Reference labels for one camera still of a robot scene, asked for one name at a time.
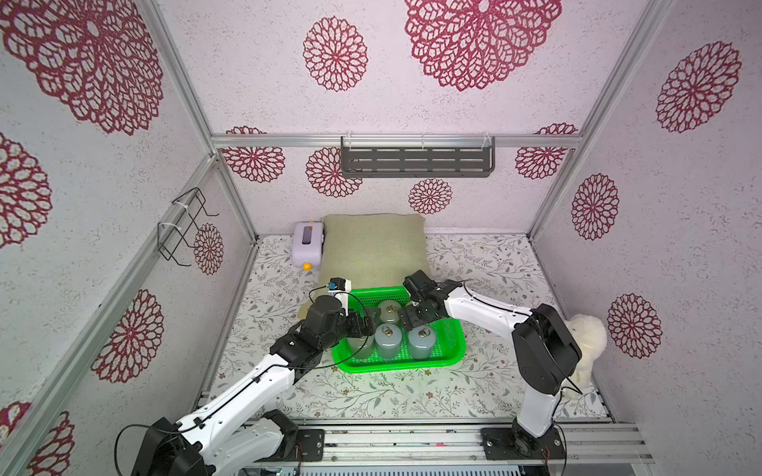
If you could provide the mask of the green canister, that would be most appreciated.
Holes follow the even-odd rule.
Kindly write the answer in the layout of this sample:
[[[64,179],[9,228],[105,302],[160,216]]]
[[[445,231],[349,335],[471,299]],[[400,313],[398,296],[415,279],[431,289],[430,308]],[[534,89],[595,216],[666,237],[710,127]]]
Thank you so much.
[[[346,341],[350,356],[354,359],[365,360],[374,352],[375,340],[373,336],[349,337]]]

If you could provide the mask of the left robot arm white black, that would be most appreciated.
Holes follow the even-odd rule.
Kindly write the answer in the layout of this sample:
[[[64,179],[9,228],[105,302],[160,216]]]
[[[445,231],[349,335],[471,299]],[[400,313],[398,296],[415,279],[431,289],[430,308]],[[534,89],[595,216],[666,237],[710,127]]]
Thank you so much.
[[[249,430],[244,424],[266,403],[321,365],[323,353],[347,337],[375,333],[376,309],[352,311],[333,296],[320,296],[305,319],[278,338],[240,381],[178,422],[160,418],[146,432],[131,470],[134,475],[235,475],[244,466],[287,456],[297,426],[279,411]]]

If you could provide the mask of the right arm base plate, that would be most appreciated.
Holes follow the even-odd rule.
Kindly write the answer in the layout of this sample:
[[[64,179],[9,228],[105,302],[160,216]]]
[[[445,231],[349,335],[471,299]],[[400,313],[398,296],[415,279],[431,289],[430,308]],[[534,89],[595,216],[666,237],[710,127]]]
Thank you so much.
[[[550,428],[539,438],[522,428],[482,428],[481,444],[487,460],[565,460],[561,434]]]

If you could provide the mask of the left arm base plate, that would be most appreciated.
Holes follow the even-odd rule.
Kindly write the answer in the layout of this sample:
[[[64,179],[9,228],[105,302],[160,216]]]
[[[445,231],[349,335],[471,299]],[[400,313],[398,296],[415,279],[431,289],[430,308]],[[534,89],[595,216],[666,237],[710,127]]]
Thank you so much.
[[[324,450],[325,431],[307,428],[285,436],[276,452],[261,462],[318,462],[323,460]]]

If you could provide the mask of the green plastic basket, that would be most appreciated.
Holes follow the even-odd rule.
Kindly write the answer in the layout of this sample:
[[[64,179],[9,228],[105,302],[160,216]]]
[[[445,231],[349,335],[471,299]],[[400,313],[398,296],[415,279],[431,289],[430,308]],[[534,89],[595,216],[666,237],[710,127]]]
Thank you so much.
[[[347,295],[342,295],[341,300],[347,303],[350,311],[359,311],[362,315],[365,307],[369,307],[369,309],[379,307],[387,299],[396,301],[400,305],[407,305],[410,301],[408,292],[402,286],[356,290],[351,291],[351,293],[357,296],[359,301]],[[394,359],[382,358],[376,349],[366,359],[350,358],[353,351],[347,339],[343,339],[331,351],[333,361],[345,373],[366,374],[448,367],[462,361],[464,354],[466,354],[466,338],[459,321],[443,319],[431,324],[431,329],[434,331],[437,340],[430,357],[421,360],[411,356],[407,331],[402,326],[400,329],[402,333],[401,348]]]

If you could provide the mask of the grey-green canister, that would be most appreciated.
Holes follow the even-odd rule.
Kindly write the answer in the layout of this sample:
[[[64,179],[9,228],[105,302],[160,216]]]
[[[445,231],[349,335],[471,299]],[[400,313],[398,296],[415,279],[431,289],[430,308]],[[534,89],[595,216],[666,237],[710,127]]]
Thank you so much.
[[[380,324],[394,324],[397,325],[400,321],[399,311],[402,309],[402,305],[398,301],[392,299],[385,299],[379,303],[380,309],[378,321]]]

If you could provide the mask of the blue canister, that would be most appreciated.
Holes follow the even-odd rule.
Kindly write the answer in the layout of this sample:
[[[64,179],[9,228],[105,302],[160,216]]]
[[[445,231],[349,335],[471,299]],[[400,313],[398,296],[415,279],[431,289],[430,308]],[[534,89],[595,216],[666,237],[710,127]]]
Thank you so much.
[[[414,360],[429,359],[436,342],[437,335],[428,325],[415,327],[408,332],[408,351]]]

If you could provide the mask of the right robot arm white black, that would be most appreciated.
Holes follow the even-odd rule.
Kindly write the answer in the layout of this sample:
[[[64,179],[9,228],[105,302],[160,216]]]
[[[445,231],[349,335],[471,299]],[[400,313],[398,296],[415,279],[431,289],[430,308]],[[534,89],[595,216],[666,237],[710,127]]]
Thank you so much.
[[[456,319],[511,340],[525,382],[516,426],[532,438],[541,438],[551,430],[563,384],[583,358],[554,307],[545,303],[533,309],[509,305],[470,291],[462,282],[436,282],[421,270],[406,277],[403,286],[412,301],[399,311],[406,330]]]

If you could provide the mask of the blue-grey canister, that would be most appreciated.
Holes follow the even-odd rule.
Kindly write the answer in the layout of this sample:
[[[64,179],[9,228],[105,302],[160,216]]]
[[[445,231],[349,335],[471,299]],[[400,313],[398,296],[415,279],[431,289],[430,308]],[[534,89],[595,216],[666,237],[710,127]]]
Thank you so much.
[[[378,356],[384,360],[395,359],[402,347],[402,331],[395,323],[381,323],[374,339]]]

